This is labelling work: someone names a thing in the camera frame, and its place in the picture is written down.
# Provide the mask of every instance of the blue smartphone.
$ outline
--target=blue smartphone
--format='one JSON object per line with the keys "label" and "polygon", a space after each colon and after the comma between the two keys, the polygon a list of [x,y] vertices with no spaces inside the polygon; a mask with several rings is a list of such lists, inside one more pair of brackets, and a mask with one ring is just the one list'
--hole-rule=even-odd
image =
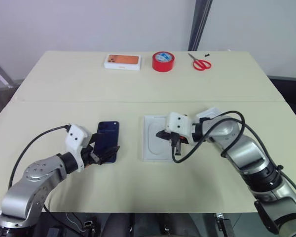
{"label": "blue smartphone", "polygon": [[[118,143],[119,123],[117,121],[99,122],[97,133],[102,133],[101,138],[94,146],[94,154],[101,156],[110,147],[116,147]],[[105,163],[114,163],[116,154]]]}

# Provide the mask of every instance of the white wall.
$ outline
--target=white wall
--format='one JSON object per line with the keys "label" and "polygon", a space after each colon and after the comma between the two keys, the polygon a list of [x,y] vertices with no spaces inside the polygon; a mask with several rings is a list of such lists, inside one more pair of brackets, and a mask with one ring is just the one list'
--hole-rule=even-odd
{"label": "white wall", "polygon": [[47,50],[187,50],[195,0],[0,0],[0,65],[24,78]]}
{"label": "white wall", "polygon": [[249,51],[267,75],[296,77],[296,0],[213,0],[198,50]]}

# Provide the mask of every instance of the red tape roll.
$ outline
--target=red tape roll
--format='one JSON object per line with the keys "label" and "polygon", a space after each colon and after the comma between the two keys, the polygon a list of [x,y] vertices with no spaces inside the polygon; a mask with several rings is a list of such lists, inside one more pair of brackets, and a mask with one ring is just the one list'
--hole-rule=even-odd
{"label": "red tape roll", "polygon": [[158,72],[168,72],[173,68],[174,55],[169,52],[156,52],[152,56],[152,68]]}

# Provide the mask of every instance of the red scissors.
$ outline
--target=red scissors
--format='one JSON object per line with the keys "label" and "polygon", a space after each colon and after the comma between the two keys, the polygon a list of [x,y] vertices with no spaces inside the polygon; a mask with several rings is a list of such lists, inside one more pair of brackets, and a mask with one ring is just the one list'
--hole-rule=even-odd
{"label": "red scissors", "polygon": [[192,54],[188,53],[189,56],[194,60],[193,61],[193,67],[198,71],[203,71],[205,69],[210,69],[212,67],[212,64],[208,61],[201,60],[195,58]]}

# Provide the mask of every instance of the beige table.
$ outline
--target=beige table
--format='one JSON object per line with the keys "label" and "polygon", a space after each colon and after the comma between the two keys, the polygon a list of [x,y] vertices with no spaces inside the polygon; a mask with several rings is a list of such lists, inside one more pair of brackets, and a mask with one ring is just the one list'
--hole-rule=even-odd
{"label": "beige table", "polygon": [[[37,134],[66,123],[95,132],[98,122],[117,120],[121,148],[116,163],[69,175],[49,196],[51,210],[255,211],[245,183],[212,144],[205,143],[181,164],[143,161],[144,115],[194,116],[215,106],[241,111],[296,182],[296,116],[249,54],[210,54],[213,68],[203,73],[193,70],[186,52],[175,53],[175,68],[168,73],[150,68],[152,53],[142,53],[140,72],[103,69],[105,53],[45,54],[0,114],[0,201],[17,157]],[[65,136],[57,131],[36,141],[15,180],[28,164],[63,153]]]}

